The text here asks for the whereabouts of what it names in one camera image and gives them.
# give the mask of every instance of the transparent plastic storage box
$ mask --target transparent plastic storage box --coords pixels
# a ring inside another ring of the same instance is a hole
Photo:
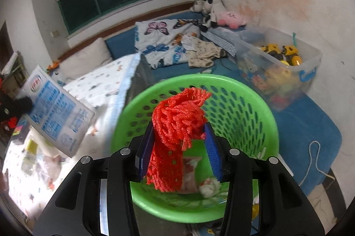
[[[228,41],[233,38],[238,71],[272,109],[285,109],[310,87],[321,64],[320,50],[296,39],[298,55],[303,63],[299,66],[288,66],[258,47],[274,43],[282,50],[284,45],[293,45],[291,35],[272,28],[264,32],[244,30],[233,34],[228,34]]]

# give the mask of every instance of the beige pillow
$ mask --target beige pillow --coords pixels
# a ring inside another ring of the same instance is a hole
[[[112,62],[111,54],[102,38],[70,56],[60,63],[60,70],[67,77],[67,83],[99,67]]]

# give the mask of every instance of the basket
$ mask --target basket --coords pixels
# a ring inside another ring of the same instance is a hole
[[[136,96],[123,110],[111,143],[112,152],[127,147],[131,139],[142,135],[160,100],[176,95],[184,88],[200,87],[212,96],[202,109],[217,136],[228,139],[230,145],[251,157],[266,159],[277,156],[279,139],[275,119],[262,98],[244,84],[231,78],[194,74],[160,82]],[[205,144],[194,140],[188,156],[202,156],[195,170],[197,183],[213,176]],[[258,194],[257,181],[253,194]],[[154,185],[131,182],[132,199],[143,210],[168,221],[199,223],[213,221],[224,215],[228,183],[220,192],[204,199],[200,194],[162,193]]]

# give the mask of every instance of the blue latch handle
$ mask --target blue latch handle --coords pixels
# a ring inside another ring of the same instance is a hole
[[[308,74],[306,74],[305,70],[300,71],[299,77],[300,77],[301,82],[307,82],[310,79],[312,79],[315,76],[316,71],[317,71],[317,67],[314,68],[312,70],[312,72],[310,72]]]

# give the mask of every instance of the white cable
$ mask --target white cable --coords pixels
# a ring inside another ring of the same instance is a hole
[[[312,166],[311,146],[312,146],[313,143],[317,143],[317,144],[318,144],[318,152],[317,152],[316,161],[315,161],[315,167],[316,167],[316,169],[317,169],[319,172],[321,172],[323,175],[325,175],[326,177],[335,180],[335,178],[334,178],[333,176],[328,175],[327,173],[323,172],[322,170],[320,170],[320,169],[318,168],[318,157],[319,157],[319,152],[321,151],[321,144],[320,144],[318,141],[312,141],[312,142],[309,144],[309,146],[308,146],[308,152],[309,152],[309,155],[310,155],[310,164],[308,165],[308,169],[307,169],[306,175],[305,175],[305,177],[302,179],[302,181],[300,182],[299,186],[301,186],[301,185],[303,184],[303,182],[305,181],[305,179],[307,178],[308,173],[309,173],[309,171],[310,171],[310,169],[311,169],[311,166]]]

